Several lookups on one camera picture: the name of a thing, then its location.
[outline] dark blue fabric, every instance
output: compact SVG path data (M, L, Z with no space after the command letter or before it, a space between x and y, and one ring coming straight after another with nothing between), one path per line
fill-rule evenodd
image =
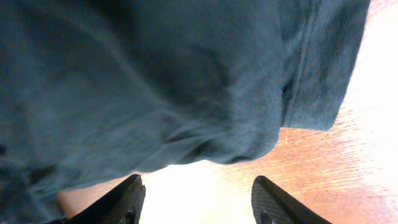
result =
M268 153L327 130L368 0L0 1L0 220L169 164Z

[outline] navy cloth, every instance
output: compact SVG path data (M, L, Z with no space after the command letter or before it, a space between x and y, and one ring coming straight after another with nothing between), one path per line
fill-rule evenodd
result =
M368 5L0 1L0 220L48 222L59 190L329 129Z

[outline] wood grain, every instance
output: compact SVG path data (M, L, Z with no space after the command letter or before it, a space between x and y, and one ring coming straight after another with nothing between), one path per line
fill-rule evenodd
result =
M266 175L333 223L398 223L398 1L373 1L348 93L329 132L282 129L256 161L207 161L144 174L140 223L255 223L251 186ZM122 179L60 192L68 217Z

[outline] stitched seam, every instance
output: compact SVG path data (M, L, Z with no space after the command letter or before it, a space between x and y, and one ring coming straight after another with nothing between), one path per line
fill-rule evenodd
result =
M315 19L318 16L317 13L317 6L320 4L320 0L315 0L311 2L311 10L310 10L310 17L308 18L308 22L307 22L307 26L306 26L306 31L304 33L304 37L303 37L303 44L302 44L302 50L301 50L301 54L300 54L300 62L298 65L298 69L297 69L297 76L296 79L297 81L294 83L293 86L293 93L292 93L292 102L289 103L289 108L288 108L288 116L289 116L289 122L287 126L291 126L291 122L292 122L292 117L293 117L293 112L294 109L296 108L296 104L297 104L297 95L299 94L299 90L300 90L300 86L302 84L302 79L303 79L303 73L304 73L304 68L305 68L305 59L307 58L307 48L308 48L308 43L310 42L310 37L311 37L311 33L312 33L312 29L313 29L313 25L315 23Z

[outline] light wood surface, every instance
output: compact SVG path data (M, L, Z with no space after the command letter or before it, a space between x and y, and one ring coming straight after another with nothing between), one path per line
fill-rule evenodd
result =
M251 186L265 175L333 223L398 223L398 1L373 1L348 93L329 132L282 129L256 161L207 161L144 174L146 223L255 223ZM60 192L72 217L122 179Z

